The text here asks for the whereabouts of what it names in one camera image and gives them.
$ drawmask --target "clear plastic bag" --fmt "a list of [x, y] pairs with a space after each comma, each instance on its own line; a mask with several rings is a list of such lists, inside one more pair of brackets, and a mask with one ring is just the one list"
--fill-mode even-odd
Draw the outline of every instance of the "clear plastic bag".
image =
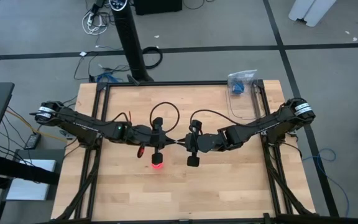
[[257, 97], [259, 94], [251, 94], [251, 91], [258, 91], [258, 88], [255, 88], [256, 72], [257, 70], [248, 70], [227, 76], [227, 110], [229, 117], [239, 123], [259, 118], [263, 113], [255, 113], [259, 106], [255, 108], [252, 96]]
[[258, 70], [236, 72], [227, 76], [227, 85], [232, 95], [249, 93], [250, 86], [255, 80], [254, 76]]

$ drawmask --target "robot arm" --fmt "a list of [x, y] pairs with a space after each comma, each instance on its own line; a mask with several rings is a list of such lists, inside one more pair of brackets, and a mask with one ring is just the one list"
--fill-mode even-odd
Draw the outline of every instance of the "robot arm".
[[278, 144], [285, 139], [285, 134], [310, 124], [316, 116], [309, 104], [301, 98], [294, 98], [282, 104], [280, 108], [263, 118], [249, 124], [239, 124], [221, 128], [217, 134], [202, 134], [202, 123], [191, 121], [191, 133], [186, 135], [186, 149], [191, 152], [188, 166], [198, 166], [198, 151], [226, 151], [240, 148], [253, 135], [266, 135], [269, 144]]
[[163, 148], [175, 143], [162, 131], [162, 118], [153, 121], [153, 129], [144, 125], [133, 126], [130, 121], [100, 121], [73, 111], [58, 101], [41, 104], [38, 112], [32, 113], [39, 124], [58, 126], [78, 138], [83, 146], [92, 146], [99, 135], [115, 143]]

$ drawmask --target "red led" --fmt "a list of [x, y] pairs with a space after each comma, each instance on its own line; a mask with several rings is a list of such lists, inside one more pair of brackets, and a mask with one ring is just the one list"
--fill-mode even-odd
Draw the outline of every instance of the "red led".
[[160, 164], [158, 164], [158, 165], [152, 164], [152, 167], [153, 167], [154, 169], [161, 169], [161, 168], [162, 168], [162, 163], [160, 163]]

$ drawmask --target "yellow wire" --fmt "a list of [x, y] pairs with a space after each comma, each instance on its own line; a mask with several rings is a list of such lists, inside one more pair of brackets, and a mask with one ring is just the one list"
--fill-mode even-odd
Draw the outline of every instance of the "yellow wire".
[[20, 116], [18, 116], [15, 113], [13, 113], [12, 111], [6, 110], [6, 112], [10, 113], [11, 115], [15, 116], [16, 118], [19, 118], [19, 120], [21, 120], [26, 126], [28, 126], [35, 133], [39, 133], [39, 134], [41, 134], [43, 136], [54, 138], [54, 139], [57, 139], [59, 141], [67, 142], [66, 139], [62, 139], [62, 138], [59, 138], [59, 137], [56, 137], [56, 136], [53, 136], [53, 135], [50, 135], [50, 134], [47, 134], [47, 133], [43, 133], [43, 132], [40, 132], [40, 131], [34, 129], [28, 122], [26, 122], [23, 118], [21, 118]]

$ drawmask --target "wooden tabletop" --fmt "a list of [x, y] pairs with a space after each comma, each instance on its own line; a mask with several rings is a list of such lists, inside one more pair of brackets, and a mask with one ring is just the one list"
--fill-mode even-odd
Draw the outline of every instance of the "wooden tabletop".
[[[278, 80], [265, 80], [271, 112], [284, 102]], [[91, 116], [95, 84], [82, 84], [75, 109]], [[226, 85], [200, 86], [120, 86], [110, 89], [106, 121], [120, 112], [131, 112], [134, 125], [149, 123], [150, 110], [157, 103], [169, 101], [180, 110], [178, 126], [167, 135], [180, 139], [187, 134], [191, 114], [200, 109], [218, 111], [237, 122], [249, 123], [254, 109], [249, 96], [229, 96]], [[104, 91], [99, 102], [100, 118]], [[163, 128], [172, 127], [176, 111], [163, 105], [153, 118], [163, 117]], [[204, 133], [231, 125], [212, 113], [198, 113]], [[296, 146], [294, 138], [287, 143]], [[77, 147], [74, 143], [67, 152]], [[101, 151], [93, 221], [177, 220], [210, 218], [257, 218], [263, 213], [274, 217], [267, 171], [259, 135], [253, 136], [240, 149], [227, 152], [199, 152], [199, 167], [188, 167], [189, 153], [178, 145], [162, 150], [163, 168], [151, 168], [153, 149], [136, 157], [138, 147], [114, 144], [104, 140]], [[314, 211], [302, 161], [297, 150], [280, 146], [287, 184], [303, 205]], [[78, 149], [66, 157], [57, 190], [52, 218], [59, 216], [78, 190], [85, 150]], [[280, 206], [285, 211], [279, 187]], [[88, 193], [84, 197], [85, 214]]]

